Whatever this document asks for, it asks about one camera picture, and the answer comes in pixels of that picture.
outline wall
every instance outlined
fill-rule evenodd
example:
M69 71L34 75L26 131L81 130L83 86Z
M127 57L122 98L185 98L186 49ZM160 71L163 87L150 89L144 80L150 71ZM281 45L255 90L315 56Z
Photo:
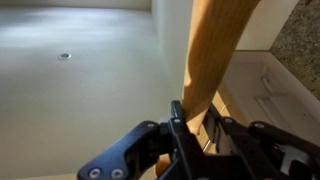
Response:
M151 8L151 0L1 0L0 6L97 7L149 10Z
M150 11L1 8L0 18L0 179L75 173L169 115Z
M237 50L269 50L298 0L262 0ZM180 99L187 53L192 0L153 0L152 14L168 65L175 97Z
M320 100L320 1L300 1L271 53Z

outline granite surface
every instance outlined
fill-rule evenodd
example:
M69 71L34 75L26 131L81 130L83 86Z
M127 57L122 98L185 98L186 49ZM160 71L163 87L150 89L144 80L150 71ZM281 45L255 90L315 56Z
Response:
M300 0L270 52L320 100L320 1Z

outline black mechanism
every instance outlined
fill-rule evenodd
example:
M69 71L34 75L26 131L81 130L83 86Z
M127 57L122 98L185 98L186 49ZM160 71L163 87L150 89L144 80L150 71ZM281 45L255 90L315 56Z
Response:
M139 179L168 153L171 164L159 180L320 180L318 146L264 122L244 127L213 105L203 125L217 154L203 153L173 101L171 118L140 123L81 168L78 179Z

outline wooden stick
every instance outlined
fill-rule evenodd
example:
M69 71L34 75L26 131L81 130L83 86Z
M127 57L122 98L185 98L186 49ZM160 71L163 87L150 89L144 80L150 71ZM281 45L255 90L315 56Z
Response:
M182 106L198 134L240 36L259 0L194 0Z

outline wooden pole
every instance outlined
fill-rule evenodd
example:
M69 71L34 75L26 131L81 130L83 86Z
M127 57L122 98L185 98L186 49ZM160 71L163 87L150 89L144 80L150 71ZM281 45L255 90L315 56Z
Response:
M205 113L259 0L194 0L182 107L198 134Z

